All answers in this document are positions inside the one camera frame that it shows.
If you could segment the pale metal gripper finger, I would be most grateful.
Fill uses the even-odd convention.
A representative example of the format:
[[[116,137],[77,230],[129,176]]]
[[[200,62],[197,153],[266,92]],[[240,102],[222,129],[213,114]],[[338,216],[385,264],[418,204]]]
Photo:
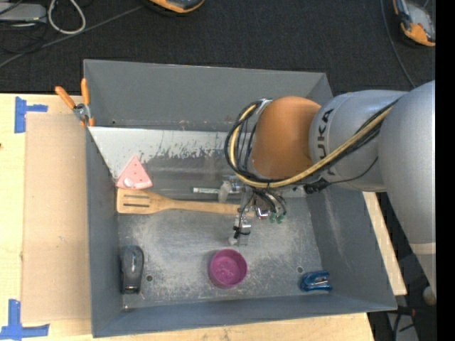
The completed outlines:
[[[250,238],[251,233],[251,224],[244,223],[239,227],[238,230],[238,245],[239,246],[247,246]]]
[[[242,220],[239,216],[237,216],[234,220],[234,224],[232,226],[232,235],[228,238],[228,242],[230,246],[238,245],[238,240],[240,238],[240,230],[242,226]]]

